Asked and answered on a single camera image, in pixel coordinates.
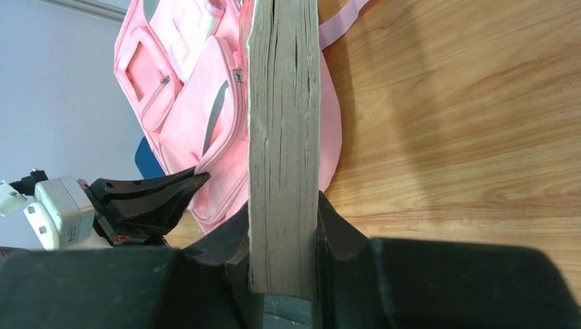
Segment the red lettered comic book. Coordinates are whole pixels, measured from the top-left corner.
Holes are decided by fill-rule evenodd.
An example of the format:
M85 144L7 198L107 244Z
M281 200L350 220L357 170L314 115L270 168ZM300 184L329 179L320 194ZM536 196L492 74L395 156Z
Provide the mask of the red lettered comic book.
M247 36L249 279L316 297L321 74L316 1L255 1Z

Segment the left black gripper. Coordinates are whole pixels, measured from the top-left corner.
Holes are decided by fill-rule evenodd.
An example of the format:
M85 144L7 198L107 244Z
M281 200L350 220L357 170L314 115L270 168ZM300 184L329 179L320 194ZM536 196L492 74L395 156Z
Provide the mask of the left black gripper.
M163 237L180 222L195 193L210 179L195 167L144 180L100 178L85 192L97 211L93 228L111 247L169 247Z

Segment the pink student backpack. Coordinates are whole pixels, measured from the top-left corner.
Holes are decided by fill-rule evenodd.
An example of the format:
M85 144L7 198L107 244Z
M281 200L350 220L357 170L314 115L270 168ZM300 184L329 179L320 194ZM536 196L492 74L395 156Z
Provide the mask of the pink student backpack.
M211 232L248 200L240 1L132 1L114 74L167 175L210 179L186 210Z

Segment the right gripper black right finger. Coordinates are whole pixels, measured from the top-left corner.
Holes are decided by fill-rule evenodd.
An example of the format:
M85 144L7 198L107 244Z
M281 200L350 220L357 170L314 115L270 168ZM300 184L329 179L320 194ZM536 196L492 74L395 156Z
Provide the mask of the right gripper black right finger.
M541 251L368 238L319 195L317 328L579 328L580 309Z

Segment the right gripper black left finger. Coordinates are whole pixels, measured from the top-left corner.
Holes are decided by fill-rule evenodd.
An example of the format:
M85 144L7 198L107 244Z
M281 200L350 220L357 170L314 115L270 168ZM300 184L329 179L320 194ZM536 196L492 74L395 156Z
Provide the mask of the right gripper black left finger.
M186 249L11 252L1 261L2 328L244 328L225 281L247 209Z

